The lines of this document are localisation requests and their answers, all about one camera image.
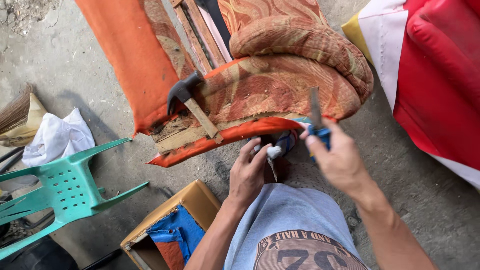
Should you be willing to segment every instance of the shirt graphic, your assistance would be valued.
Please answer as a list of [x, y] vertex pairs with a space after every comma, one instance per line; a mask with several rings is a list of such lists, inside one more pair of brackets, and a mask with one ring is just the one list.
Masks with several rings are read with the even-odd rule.
[[339, 242], [304, 230], [274, 233], [258, 242], [253, 270], [368, 270]]

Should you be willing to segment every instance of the green plastic chair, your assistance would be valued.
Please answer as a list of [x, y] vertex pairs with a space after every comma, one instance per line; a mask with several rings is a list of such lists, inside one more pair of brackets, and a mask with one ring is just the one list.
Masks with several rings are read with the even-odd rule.
[[0, 175], [0, 182], [3, 182], [18, 176], [32, 174], [38, 177], [42, 183], [42, 187], [1, 204], [0, 225], [49, 207], [52, 207], [55, 212], [55, 220], [50, 226], [17, 243], [0, 249], [0, 259], [67, 223], [96, 215], [146, 187], [148, 182], [105, 200], [100, 195], [100, 193], [105, 192], [105, 189], [97, 188], [88, 168], [89, 160], [94, 155], [131, 140], [131, 138], [116, 140], [54, 160], [45, 165]]

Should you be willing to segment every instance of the blue pliers handle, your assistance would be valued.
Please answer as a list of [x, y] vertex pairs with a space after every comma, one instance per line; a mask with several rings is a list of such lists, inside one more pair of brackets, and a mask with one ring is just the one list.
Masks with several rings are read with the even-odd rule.
[[[315, 129], [314, 126], [315, 125], [308, 126], [308, 133], [310, 135], [315, 135], [319, 137], [322, 143], [327, 148], [327, 150], [330, 151], [330, 133], [331, 133], [330, 129], [328, 128]], [[313, 162], [315, 162], [315, 157], [313, 156], [312, 153], [310, 153], [310, 158], [313, 160]]]

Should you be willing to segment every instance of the wooden slat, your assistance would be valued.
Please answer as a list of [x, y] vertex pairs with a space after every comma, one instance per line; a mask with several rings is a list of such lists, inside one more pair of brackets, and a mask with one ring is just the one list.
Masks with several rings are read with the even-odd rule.
[[[265, 112], [230, 122], [221, 122], [216, 124], [216, 127], [219, 130], [224, 130], [235, 125], [243, 124], [245, 122], [267, 116], [283, 117], [288, 119], [305, 117], [305, 115], [294, 112]], [[156, 148], [160, 155], [207, 136], [207, 132], [203, 127], [188, 127], [183, 124], [184, 122], [182, 119], [177, 118], [176, 121], [167, 123], [167, 125], [170, 126], [175, 125], [176, 131], [172, 127], [166, 126], [165, 130], [168, 130], [168, 132], [166, 132], [167, 134], [158, 134], [152, 136], [153, 140], [156, 142]]]
[[197, 56], [198, 62], [201, 65], [202, 73], [204, 75], [209, 73], [210, 71], [212, 71], [212, 67], [208, 63], [208, 59], [205, 56], [204, 51], [202, 50], [202, 46], [198, 42], [197, 37], [193, 32], [193, 29], [190, 27], [190, 23], [188, 22], [187, 17], [185, 16], [185, 13], [183, 13], [181, 6], [177, 6], [174, 10], [178, 16], [178, 19], [180, 20], [180, 23], [183, 26], [183, 29], [185, 29], [185, 33], [187, 34], [191, 45], [193, 46], [195, 55]]
[[183, 2], [183, 0], [170, 0], [170, 3], [172, 4], [173, 8], [176, 8], [182, 2]]
[[184, 1], [190, 9], [190, 15], [198, 26], [198, 30], [202, 33], [208, 48], [212, 52], [215, 61], [218, 63], [218, 66], [226, 64], [225, 59], [223, 58], [223, 55], [220, 52], [220, 49], [218, 48], [215, 39], [212, 36], [212, 33], [210, 32], [210, 29], [208, 29], [208, 26], [205, 23], [205, 20], [200, 13], [200, 10], [198, 10], [197, 5], [195, 4], [195, 0]]

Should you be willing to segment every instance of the hammer head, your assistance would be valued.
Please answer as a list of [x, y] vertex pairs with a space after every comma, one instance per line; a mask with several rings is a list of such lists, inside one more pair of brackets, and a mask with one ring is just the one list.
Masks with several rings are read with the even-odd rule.
[[188, 99], [192, 97], [190, 93], [190, 89], [195, 88], [197, 84], [204, 81], [203, 75], [200, 71], [196, 70], [192, 74], [190, 74], [184, 80], [179, 80], [168, 92], [167, 97], [167, 115], [171, 115], [175, 113], [175, 104], [177, 98], [182, 102], [186, 102]]

